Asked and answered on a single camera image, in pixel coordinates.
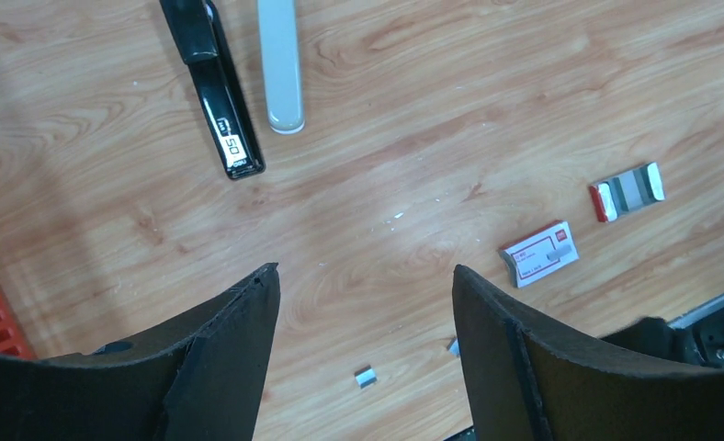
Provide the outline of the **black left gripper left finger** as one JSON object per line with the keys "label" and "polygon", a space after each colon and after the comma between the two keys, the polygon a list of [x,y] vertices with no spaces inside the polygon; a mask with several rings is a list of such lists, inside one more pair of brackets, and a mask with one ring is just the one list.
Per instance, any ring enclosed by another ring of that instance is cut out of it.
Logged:
{"label": "black left gripper left finger", "polygon": [[279,302],[267,263],[92,354],[0,355],[0,440],[249,440]]}

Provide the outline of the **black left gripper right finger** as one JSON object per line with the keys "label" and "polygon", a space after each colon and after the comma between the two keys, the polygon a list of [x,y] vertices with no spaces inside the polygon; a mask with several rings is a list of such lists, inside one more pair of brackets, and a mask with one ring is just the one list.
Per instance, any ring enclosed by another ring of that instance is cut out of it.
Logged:
{"label": "black left gripper right finger", "polygon": [[612,345],[467,266],[452,301],[480,440],[724,440],[724,368]]}

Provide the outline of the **black stapler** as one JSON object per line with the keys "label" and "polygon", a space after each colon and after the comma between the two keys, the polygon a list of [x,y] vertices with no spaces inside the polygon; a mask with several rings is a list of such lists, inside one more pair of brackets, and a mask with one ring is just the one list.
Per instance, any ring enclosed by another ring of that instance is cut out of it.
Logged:
{"label": "black stapler", "polygon": [[266,162],[217,7],[201,0],[161,0],[160,6],[226,176],[238,180],[264,173]]}

